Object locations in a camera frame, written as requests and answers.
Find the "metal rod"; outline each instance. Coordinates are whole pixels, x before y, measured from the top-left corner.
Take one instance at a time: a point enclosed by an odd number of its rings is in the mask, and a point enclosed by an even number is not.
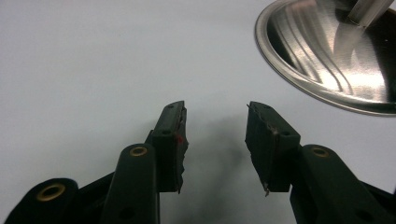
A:
[[[359,0],[348,17],[359,26],[367,27],[381,17],[394,0]]]

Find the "black plastic part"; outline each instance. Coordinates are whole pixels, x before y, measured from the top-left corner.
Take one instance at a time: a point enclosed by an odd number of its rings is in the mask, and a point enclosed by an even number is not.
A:
[[[367,183],[361,182],[367,190],[375,197],[381,206],[392,214],[396,223],[396,190],[395,193],[390,194],[382,189],[378,189]]]
[[[78,185],[74,180],[47,180],[29,190],[12,210],[6,224],[74,223],[80,214]]]
[[[78,219],[78,223],[99,223],[113,175],[114,173],[105,175],[79,189],[78,192],[83,214]]]
[[[304,180],[304,184],[292,183],[290,199],[297,223],[394,224],[392,216],[332,150],[305,146],[295,163],[299,173],[294,179]]]
[[[297,153],[300,135],[269,105],[250,102],[247,148],[265,189],[288,192],[289,157]]]
[[[184,154],[189,145],[186,119],[184,101],[167,105],[148,136],[147,143],[157,150],[159,192],[180,192],[183,185]]]
[[[160,223],[155,154],[149,144],[132,145],[121,152],[101,224]]]

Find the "white table surface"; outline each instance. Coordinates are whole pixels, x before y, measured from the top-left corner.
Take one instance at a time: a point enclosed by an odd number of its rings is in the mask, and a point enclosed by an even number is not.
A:
[[[42,181],[83,187],[114,171],[179,100],[190,147],[181,194],[161,195],[162,223],[295,223],[289,194],[264,198],[250,161],[249,101],[393,192],[396,119],[326,105],[273,71],[253,34],[270,3],[1,1],[0,221]]]

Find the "white background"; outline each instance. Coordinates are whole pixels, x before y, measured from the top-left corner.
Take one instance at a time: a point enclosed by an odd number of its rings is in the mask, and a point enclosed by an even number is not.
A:
[[[392,192],[396,119],[323,104],[273,71],[253,33],[270,3],[0,1],[0,221],[42,181],[82,187],[114,171],[179,100],[190,147],[181,194],[162,194],[163,223],[295,223],[289,195],[264,198],[250,162],[249,101]]]

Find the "hole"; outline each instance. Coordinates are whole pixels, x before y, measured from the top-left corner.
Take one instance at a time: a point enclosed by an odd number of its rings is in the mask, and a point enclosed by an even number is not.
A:
[[[129,151],[129,154],[131,154],[131,156],[143,156],[146,153],[148,153],[148,150],[145,147],[134,147],[131,149],[131,151]]]
[[[124,207],[119,214],[119,218],[123,220],[131,219],[134,217],[134,209],[132,207]]]
[[[356,211],[355,214],[356,214],[356,216],[358,216],[360,219],[362,219],[364,221],[367,221],[367,222],[374,221],[374,217],[370,213],[368,213],[364,210],[358,210],[358,211]]]
[[[51,188],[49,188],[49,189],[46,189],[46,190],[43,192],[43,196],[48,197],[48,196],[50,196],[50,195],[52,195],[52,194],[56,194],[58,191],[59,191],[59,188],[53,186],[53,187],[51,187]]]
[[[328,157],[329,156],[329,152],[323,148],[314,147],[314,148],[312,148],[312,151],[318,157]]]
[[[40,190],[36,198],[40,202],[48,202],[63,194],[65,189],[66,187],[63,184],[55,183]]]

